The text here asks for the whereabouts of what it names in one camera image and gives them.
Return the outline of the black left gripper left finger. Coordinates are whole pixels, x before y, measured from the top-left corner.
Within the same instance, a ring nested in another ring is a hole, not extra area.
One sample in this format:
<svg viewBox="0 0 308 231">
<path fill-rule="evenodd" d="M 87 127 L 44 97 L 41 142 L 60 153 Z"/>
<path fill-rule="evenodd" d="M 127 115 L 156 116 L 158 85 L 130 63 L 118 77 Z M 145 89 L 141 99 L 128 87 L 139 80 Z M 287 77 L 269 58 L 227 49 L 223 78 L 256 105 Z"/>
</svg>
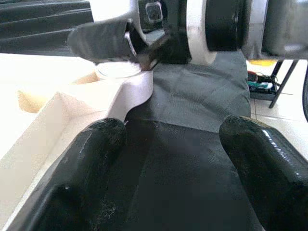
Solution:
<svg viewBox="0 0 308 231">
<path fill-rule="evenodd" d="M 89 231 L 125 144 L 126 127 L 119 119 L 84 128 L 45 172 L 8 230 Z"/>
</svg>

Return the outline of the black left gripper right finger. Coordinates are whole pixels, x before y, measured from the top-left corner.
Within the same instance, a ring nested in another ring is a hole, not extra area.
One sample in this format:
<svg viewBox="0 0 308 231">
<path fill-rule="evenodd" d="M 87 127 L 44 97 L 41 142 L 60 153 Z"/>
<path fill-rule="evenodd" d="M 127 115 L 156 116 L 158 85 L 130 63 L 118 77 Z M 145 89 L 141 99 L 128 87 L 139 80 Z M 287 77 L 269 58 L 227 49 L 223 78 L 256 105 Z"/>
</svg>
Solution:
<svg viewBox="0 0 308 231">
<path fill-rule="evenodd" d="M 223 149 L 267 231 L 308 229 L 308 162 L 275 128 L 228 116 L 219 128 Z"/>
</svg>

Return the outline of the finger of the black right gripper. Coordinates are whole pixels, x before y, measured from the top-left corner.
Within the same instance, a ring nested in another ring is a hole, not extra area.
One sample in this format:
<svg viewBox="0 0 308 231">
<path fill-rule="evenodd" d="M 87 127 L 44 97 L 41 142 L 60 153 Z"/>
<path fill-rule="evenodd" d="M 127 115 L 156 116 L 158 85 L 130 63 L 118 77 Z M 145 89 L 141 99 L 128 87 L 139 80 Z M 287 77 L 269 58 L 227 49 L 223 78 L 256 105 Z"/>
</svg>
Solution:
<svg viewBox="0 0 308 231">
<path fill-rule="evenodd" d="M 77 26 L 67 43 L 73 54 L 91 62 L 135 61 L 128 20 L 86 23 Z"/>
</svg>

